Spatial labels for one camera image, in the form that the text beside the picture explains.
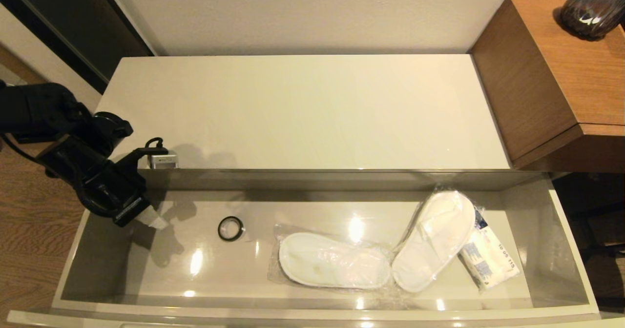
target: plastic packaging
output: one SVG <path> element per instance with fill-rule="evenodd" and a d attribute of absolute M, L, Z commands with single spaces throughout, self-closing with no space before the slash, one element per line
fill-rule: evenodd
<path fill-rule="evenodd" d="M 625 0 L 567 0 L 560 12 L 564 25 L 587 39 L 614 29 L 625 12 Z"/>
<path fill-rule="evenodd" d="M 270 281 L 342 290 L 377 289 L 390 281 L 390 252 L 375 244 L 353 244 L 340 235 L 287 225 L 274 231 L 277 248 L 270 259 Z"/>
<path fill-rule="evenodd" d="M 423 202 L 393 260 L 393 278 L 408 292 L 424 290 L 469 241 L 473 203 L 455 190 L 435 191 Z"/>
<path fill-rule="evenodd" d="M 475 226 L 469 242 L 460 250 L 460 258 L 480 291 L 489 290 L 521 272 L 478 207 L 475 208 Z"/>

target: drawer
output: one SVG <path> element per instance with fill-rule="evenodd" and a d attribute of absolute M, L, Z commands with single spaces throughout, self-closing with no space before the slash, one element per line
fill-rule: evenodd
<path fill-rule="evenodd" d="M 535 172 L 143 171 L 170 221 L 118 228 L 85 212 L 48 312 L 9 320 L 50 327 L 482 327 L 600 319 L 560 201 Z M 268 279 L 274 225 L 331 234 L 358 228 L 395 245 L 436 184 L 486 208 L 522 274 L 479 293 L 454 259 L 419 294 L 333 292 Z M 236 215 L 241 239 L 217 225 Z"/>

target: wooden floor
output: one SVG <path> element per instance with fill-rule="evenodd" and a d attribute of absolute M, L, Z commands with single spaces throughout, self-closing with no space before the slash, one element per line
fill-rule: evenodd
<path fill-rule="evenodd" d="M 42 166 L 7 146 L 0 151 L 0 327 L 10 327 L 10 309 L 51 305 L 82 212 L 70 186 L 45 177 Z M 598 232 L 618 232 L 615 224 L 622 223 L 607 220 Z M 594 257 L 587 272 L 597 296 L 623 294 L 625 259 Z"/>

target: dark glass vase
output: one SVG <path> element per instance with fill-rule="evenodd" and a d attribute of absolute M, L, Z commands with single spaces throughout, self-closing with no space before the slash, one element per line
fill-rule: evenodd
<path fill-rule="evenodd" d="M 625 0 L 567 0 L 562 23 L 587 39 L 598 39 L 614 29 L 625 12 Z"/>

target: white slipper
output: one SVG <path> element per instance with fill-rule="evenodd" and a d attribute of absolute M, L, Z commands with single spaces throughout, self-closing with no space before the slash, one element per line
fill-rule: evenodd
<path fill-rule="evenodd" d="M 312 233 L 286 237 L 279 261 L 291 280 L 306 286 L 372 289 L 391 277 L 391 266 L 381 252 Z"/>
<path fill-rule="evenodd" d="M 473 203 L 457 191 L 433 194 L 421 206 L 415 226 L 393 260 L 393 278 L 406 291 L 420 292 L 469 241 L 475 227 Z"/>

